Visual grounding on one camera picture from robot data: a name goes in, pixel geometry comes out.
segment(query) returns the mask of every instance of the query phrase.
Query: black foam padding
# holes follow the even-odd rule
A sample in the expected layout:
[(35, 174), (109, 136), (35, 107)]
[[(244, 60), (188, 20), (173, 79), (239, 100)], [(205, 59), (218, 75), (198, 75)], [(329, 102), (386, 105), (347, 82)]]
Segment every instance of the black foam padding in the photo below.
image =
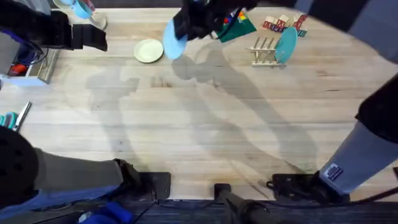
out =
[(72, 31), (73, 31), (72, 48), (83, 49), (83, 27), (79, 25), (74, 25)]
[(52, 30), (51, 35), (47, 34), (47, 41), (43, 42), (42, 46), (52, 49), (72, 50), (72, 28), (68, 16), (61, 11), (52, 11), (50, 18), (54, 24), (54, 30)]
[(220, 193), (226, 190), (232, 192), (232, 186), (230, 184), (217, 183), (214, 185), (214, 200), (220, 200)]
[(19, 133), (0, 127), (0, 208), (34, 196), (39, 161), (34, 148)]
[(148, 186), (149, 183), (154, 188), (157, 199), (170, 197), (171, 174), (169, 172), (140, 172), (139, 175), (144, 185)]
[(96, 49), (107, 51), (106, 33), (91, 24), (82, 24), (83, 45), (95, 47)]
[(384, 140), (398, 144), (398, 74), (371, 96), (359, 107), (356, 118), (373, 134)]

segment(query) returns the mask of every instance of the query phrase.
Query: wooden table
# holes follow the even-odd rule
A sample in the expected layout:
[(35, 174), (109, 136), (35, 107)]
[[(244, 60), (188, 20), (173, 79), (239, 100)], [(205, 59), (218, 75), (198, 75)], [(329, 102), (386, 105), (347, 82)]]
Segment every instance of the wooden table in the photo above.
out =
[[(297, 13), (278, 8), (249, 13), (256, 33), (224, 45), (189, 42), (175, 61), (138, 62), (134, 46), (162, 40), (177, 11), (98, 10), (108, 17), (109, 50), (62, 51), (51, 85), (6, 85), (1, 112), (32, 101), (21, 133), (34, 146), (169, 171), (171, 198), (212, 198), (213, 184), (227, 182), (242, 197), (272, 199), (263, 183), (274, 173), (320, 169), (351, 131), (360, 102), (397, 71), (355, 38), (311, 19), (285, 69), (252, 68), (246, 48), (272, 34), (260, 28), (265, 17)], [(353, 198), (396, 184), (386, 169)]]

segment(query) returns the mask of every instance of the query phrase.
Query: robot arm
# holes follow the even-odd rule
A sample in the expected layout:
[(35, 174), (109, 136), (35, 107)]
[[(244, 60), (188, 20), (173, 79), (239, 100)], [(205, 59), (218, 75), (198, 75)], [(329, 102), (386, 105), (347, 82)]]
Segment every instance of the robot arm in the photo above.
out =
[[(376, 49), (391, 62), (398, 63), (398, 2), (394, 0), (312, 1), (268, 0), (291, 7), (349, 33)], [(174, 17), (175, 36), (188, 40), (203, 38), (220, 31), (223, 18), (230, 12), (257, 5), (257, 0), (188, 1)], [(314, 175), (274, 174), (269, 187), (275, 197), (316, 200), (320, 203), (340, 203), (363, 182), (398, 158), (398, 75), (361, 105), (352, 132), (335, 155)]]
[(68, 16), (60, 11), (51, 15), (37, 12), (13, 0), (0, 1), (0, 32), (34, 50), (82, 49), (84, 45), (107, 51), (106, 33), (93, 25), (69, 24)]

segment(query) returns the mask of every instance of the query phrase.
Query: red object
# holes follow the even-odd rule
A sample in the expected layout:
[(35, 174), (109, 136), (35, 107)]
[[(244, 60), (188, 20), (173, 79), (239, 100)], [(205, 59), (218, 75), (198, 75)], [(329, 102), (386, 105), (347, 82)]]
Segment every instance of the red object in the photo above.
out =
[(276, 22), (276, 26), (279, 27), (279, 28), (285, 27), (285, 24), (286, 24), (286, 22), (282, 21), (280, 19), (278, 19), (278, 22)]
[(271, 25), (270, 22), (265, 21), (264, 24), (262, 25), (264, 28), (269, 29), (269, 26)]
[(301, 22), (294, 22), (294, 23), (293, 23), (293, 27), (294, 27), (294, 28), (296, 28), (296, 29), (297, 29), (297, 31), (298, 31), (298, 30), (300, 30), (300, 28), (301, 28), (301, 25), (302, 25), (302, 23), (301, 23)]
[(21, 64), (13, 65), (11, 67), (11, 72), (16, 75), (21, 74), (22, 72), (24, 72), (26, 70), (27, 70), (27, 67), (25, 65), (21, 65)]
[(308, 15), (301, 15), (297, 22), (303, 23), (307, 19)]

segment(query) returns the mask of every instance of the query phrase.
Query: colorful toy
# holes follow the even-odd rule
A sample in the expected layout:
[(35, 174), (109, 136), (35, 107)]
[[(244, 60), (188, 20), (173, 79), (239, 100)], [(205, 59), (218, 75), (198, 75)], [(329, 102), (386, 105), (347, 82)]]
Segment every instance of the colorful toy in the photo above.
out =
[[(235, 13), (236, 11), (228, 14), (228, 16), (224, 18), (224, 24), (222, 30), (216, 31), (217, 36), (220, 36), (229, 27), (229, 23), (233, 20)], [(253, 23), (249, 20), (249, 18), (243, 11), (240, 11), (236, 19), (236, 22), (232, 25), (228, 33), (226, 33), (220, 38), (220, 41), (221, 43), (224, 43), (254, 31), (257, 30), (254, 27)]]
[(307, 19), (308, 15), (299, 15), (289, 18), (288, 16), (281, 15), (279, 19), (272, 16), (267, 16), (262, 27), (265, 29), (270, 29), (274, 32), (283, 32), (288, 27), (294, 27), (297, 30), (297, 35), (299, 37), (305, 37), (308, 30), (302, 27), (304, 21)]

